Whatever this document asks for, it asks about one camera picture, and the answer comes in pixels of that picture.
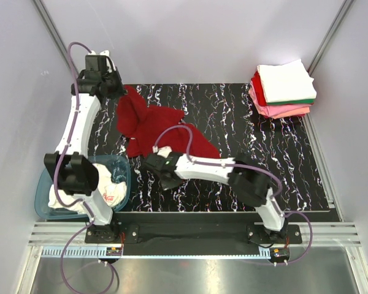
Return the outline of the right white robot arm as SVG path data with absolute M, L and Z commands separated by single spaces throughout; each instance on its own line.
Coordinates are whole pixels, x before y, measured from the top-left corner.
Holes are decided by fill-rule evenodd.
M 142 167 L 159 178 L 164 190 L 192 179 L 225 184 L 241 203 L 255 209 L 270 241 L 279 243 L 288 236 L 288 221 L 276 201 L 282 183 L 271 172 L 251 166 L 250 157 L 244 153 L 211 159 L 173 152 L 167 146 L 149 154 Z

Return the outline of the dark red t shirt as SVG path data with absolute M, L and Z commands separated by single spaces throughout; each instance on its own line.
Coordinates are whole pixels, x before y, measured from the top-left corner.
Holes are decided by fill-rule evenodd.
M 158 147 L 171 147 L 175 152 L 185 153 L 189 140 L 188 127 L 193 134 L 190 154 L 197 157 L 217 159 L 219 151 L 192 124 L 184 123 L 184 111 L 151 105 L 131 86 L 126 85 L 127 95 L 120 98 L 117 106 L 117 129 L 129 139 L 126 152 L 129 158 L 147 157 Z

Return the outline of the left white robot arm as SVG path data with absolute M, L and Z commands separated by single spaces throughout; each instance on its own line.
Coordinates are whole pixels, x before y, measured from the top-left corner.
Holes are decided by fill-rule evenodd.
M 113 210 L 99 190 L 107 180 L 104 167 L 88 159 L 88 142 L 94 119 L 106 99 L 125 94 L 117 67 L 108 50 L 85 56 L 85 69 L 75 76 L 71 86 L 71 110 L 66 127 L 53 153 L 44 156 L 44 165 L 53 184 L 50 193 L 61 208 L 79 206 L 99 236 L 108 243 L 120 236 L 120 227 L 112 222 Z

